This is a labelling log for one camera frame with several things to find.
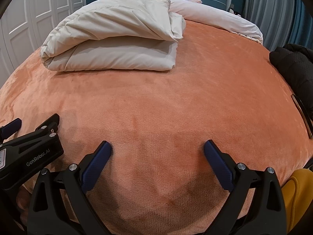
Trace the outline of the orange plush bed blanket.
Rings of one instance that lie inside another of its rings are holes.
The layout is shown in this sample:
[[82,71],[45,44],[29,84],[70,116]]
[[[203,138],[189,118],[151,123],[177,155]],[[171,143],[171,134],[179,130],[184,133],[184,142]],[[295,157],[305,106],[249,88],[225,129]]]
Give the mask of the orange plush bed blanket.
[[312,140],[268,50],[187,21],[168,72],[56,73],[33,52],[1,88],[1,124],[20,134],[59,114],[63,170],[102,141],[112,156],[88,198],[115,234],[197,234],[227,199],[204,153],[218,148],[280,183],[312,157]]

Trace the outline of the yellow garment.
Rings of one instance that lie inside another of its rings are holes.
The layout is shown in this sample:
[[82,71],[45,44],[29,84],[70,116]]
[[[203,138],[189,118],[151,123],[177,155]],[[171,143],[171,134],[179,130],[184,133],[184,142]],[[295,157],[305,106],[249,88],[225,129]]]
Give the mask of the yellow garment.
[[312,202],[312,171],[299,169],[282,187],[286,209],[286,230],[290,232],[303,217]]

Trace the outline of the black quilted jacket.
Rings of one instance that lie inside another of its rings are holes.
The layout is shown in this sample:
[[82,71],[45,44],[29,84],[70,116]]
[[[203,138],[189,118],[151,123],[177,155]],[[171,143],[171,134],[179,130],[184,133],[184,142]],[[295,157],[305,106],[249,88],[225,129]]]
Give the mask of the black quilted jacket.
[[297,44],[287,44],[270,52],[271,64],[312,112],[312,50]]

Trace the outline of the grey blue curtain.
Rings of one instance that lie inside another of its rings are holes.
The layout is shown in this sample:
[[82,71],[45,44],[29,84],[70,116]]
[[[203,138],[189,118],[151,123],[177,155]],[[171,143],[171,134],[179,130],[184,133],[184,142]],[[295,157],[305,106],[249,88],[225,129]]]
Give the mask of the grey blue curtain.
[[312,49],[312,16],[302,0],[245,0],[243,16],[259,27],[270,51],[288,43]]

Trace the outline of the white panelled wardrobe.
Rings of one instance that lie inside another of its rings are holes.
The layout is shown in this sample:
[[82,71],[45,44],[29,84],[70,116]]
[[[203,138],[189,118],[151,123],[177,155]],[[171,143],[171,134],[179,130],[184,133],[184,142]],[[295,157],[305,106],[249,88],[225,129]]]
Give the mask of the white panelled wardrobe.
[[12,0],[1,17],[1,84],[86,0]]

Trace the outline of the white padded jacket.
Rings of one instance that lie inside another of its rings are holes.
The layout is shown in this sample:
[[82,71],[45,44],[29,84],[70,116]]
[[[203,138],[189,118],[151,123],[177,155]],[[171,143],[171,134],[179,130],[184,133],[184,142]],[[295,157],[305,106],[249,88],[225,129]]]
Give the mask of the white padded jacket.
[[45,68],[169,71],[185,20],[170,0],[97,0],[61,21],[40,50]]

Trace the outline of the black smartphone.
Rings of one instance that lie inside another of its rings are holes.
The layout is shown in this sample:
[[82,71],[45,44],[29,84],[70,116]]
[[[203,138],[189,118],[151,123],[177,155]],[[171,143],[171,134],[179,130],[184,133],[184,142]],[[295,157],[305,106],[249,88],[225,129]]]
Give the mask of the black smartphone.
[[301,115],[303,122],[306,126],[309,138],[312,139],[312,121],[309,117],[309,114],[307,113],[307,111],[305,109],[305,106],[303,105],[302,101],[295,94],[292,94],[291,98],[292,98],[294,104],[296,105],[297,110],[300,112],[300,115]]

